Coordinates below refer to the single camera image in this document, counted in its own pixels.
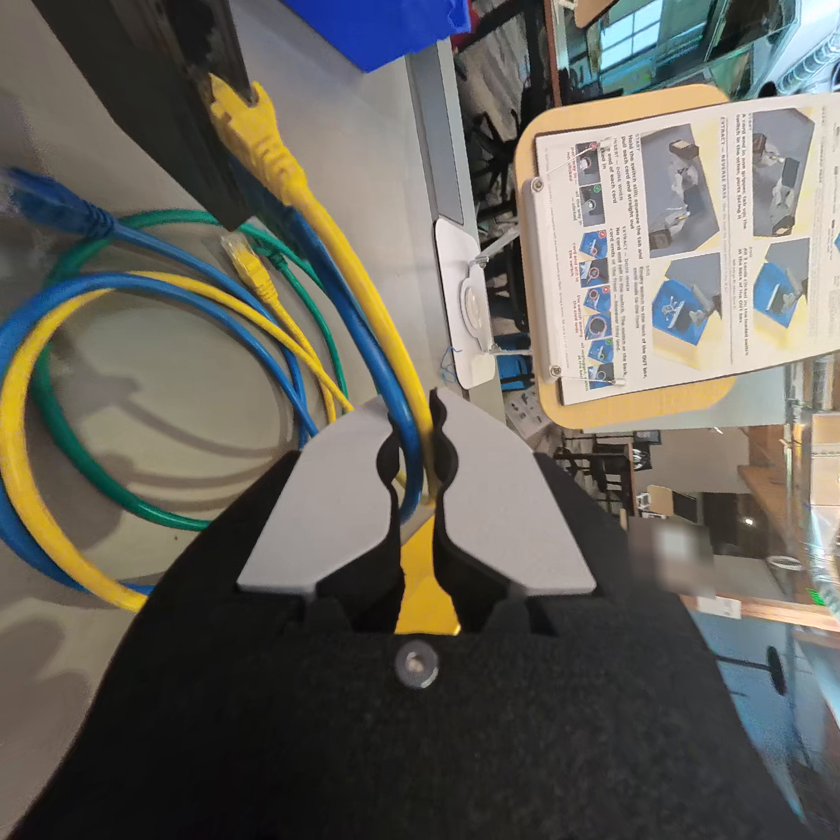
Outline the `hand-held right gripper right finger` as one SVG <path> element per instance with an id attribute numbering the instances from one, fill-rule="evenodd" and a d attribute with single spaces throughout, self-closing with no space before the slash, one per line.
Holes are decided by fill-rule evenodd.
<path id="1" fill-rule="evenodd" d="M 593 593 L 595 578 L 533 450 L 446 388 L 432 390 L 429 404 L 444 546 L 518 595 Z"/>

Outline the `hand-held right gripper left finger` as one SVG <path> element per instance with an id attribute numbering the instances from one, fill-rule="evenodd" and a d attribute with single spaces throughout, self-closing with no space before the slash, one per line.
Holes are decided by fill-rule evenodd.
<path id="1" fill-rule="evenodd" d="M 400 511 L 393 480 L 398 437 L 378 395 L 322 430 L 301 452 L 237 578 L 245 592 L 312 599 L 328 583 L 372 595 L 349 579 L 384 562 L 387 589 L 399 566 Z"/>

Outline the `black network switch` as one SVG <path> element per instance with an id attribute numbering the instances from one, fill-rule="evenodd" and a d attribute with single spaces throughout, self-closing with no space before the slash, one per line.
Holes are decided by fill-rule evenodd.
<path id="1" fill-rule="evenodd" d="M 254 215 L 209 104 L 254 100 L 227 1 L 36 1 L 112 120 L 227 229 Z"/>

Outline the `blue plastic bin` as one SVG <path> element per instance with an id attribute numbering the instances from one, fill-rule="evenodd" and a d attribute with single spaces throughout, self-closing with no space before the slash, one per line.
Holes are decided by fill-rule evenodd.
<path id="1" fill-rule="evenodd" d="M 285 1 L 362 72 L 471 30 L 468 1 Z"/>

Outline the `white tablet stand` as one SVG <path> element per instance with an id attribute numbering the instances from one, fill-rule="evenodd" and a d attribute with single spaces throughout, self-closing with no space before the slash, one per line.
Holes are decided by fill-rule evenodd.
<path id="1" fill-rule="evenodd" d="M 504 350 L 493 336 L 485 268 L 490 258 L 520 236 L 514 224 L 500 239 L 479 249 L 476 238 L 462 227 L 440 217 L 434 226 L 437 266 L 444 295 L 449 347 L 454 376 L 467 391 L 490 382 L 497 373 L 497 358 L 530 350 Z"/>

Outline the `instruction sheet on wooden board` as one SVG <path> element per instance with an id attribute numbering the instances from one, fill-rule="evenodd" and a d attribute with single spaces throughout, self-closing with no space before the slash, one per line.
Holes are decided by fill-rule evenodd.
<path id="1" fill-rule="evenodd" d="M 698 410 L 838 351 L 838 93 L 549 110 L 514 157 L 535 387 L 564 427 Z"/>

